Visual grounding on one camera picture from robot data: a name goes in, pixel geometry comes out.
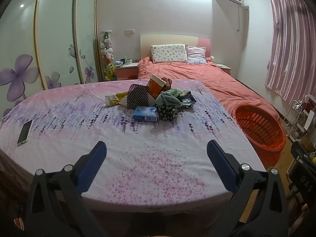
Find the cardboard box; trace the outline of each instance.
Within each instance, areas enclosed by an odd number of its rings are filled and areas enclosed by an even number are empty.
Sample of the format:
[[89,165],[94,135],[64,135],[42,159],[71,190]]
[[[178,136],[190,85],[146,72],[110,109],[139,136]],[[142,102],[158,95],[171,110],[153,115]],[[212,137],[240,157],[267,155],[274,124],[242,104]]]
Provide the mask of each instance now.
[[156,107],[137,106],[133,118],[135,121],[158,122],[159,114]]

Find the curtain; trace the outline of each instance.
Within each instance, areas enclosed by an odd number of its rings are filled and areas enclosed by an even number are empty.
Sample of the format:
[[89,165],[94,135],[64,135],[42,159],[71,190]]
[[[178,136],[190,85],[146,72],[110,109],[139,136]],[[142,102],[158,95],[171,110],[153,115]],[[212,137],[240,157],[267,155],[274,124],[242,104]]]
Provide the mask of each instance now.
[[265,85],[287,103],[316,94],[316,21],[304,0],[271,0],[273,41]]

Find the metal screw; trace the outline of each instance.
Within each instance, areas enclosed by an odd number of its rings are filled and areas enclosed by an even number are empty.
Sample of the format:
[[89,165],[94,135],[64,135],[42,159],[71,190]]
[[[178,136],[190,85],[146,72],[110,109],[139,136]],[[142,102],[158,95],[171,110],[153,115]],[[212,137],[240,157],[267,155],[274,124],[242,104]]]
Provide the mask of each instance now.
[[278,174],[278,170],[273,168],[273,169],[271,169],[271,173],[274,174],[274,175],[277,175]]
[[245,171],[248,171],[250,169],[250,166],[248,164],[242,164],[241,168]]
[[66,172],[69,172],[69,171],[71,171],[72,169],[73,169],[73,166],[72,166],[72,165],[67,165],[67,166],[64,167],[64,170],[65,170]]
[[36,171],[36,175],[41,175],[43,173],[43,170],[42,169],[38,169],[37,171]]

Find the butterfly decal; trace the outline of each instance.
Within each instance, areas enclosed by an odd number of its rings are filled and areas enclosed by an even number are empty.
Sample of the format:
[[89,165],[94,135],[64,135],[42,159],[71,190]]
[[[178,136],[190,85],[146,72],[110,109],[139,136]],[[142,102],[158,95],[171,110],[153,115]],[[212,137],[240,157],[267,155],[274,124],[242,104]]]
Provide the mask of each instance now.
[[[71,57],[76,58],[75,47],[73,47],[72,44],[70,45],[70,48],[69,48],[68,50],[69,50],[68,57],[71,56]],[[81,50],[79,51],[79,56],[80,56],[82,59],[86,58],[85,55],[81,55]]]
[[72,44],[70,45],[70,48],[69,48],[68,57],[69,57],[69,56],[76,58],[75,48],[72,46]]
[[81,50],[79,51],[79,56],[80,56],[80,58],[82,58],[82,59],[85,58],[85,55],[81,55]]

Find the smartphone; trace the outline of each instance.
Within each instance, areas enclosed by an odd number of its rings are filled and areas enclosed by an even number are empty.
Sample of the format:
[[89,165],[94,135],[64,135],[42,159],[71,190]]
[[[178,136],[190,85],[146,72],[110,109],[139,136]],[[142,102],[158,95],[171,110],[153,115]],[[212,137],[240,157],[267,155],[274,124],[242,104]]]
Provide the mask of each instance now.
[[31,129],[32,123],[33,123],[33,120],[30,120],[23,125],[19,139],[18,139],[18,146],[20,146],[28,141],[28,138],[30,136],[30,129]]

